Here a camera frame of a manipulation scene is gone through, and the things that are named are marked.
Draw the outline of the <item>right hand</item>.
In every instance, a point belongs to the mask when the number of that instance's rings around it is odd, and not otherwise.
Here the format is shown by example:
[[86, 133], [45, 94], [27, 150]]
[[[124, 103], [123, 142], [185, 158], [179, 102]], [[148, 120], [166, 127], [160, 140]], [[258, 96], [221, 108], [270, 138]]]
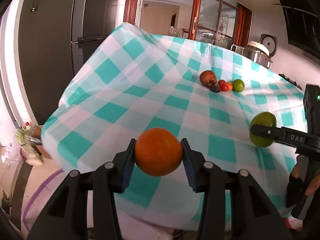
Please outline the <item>right hand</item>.
[[[300, 170], [299, 170], [297, 164], [293, 167], [292, 172], [291, 172], [291, 176], [293, 176], [293, 178], [299, 179]], [[308, 185], [308, 187], [305, 191], [305, 195], [308, 196], [308, 195], [314, 193], [319, 188], [319, 186], [320, 186], [320, 174], [318, 173], [310, 181], [310, 184]]]

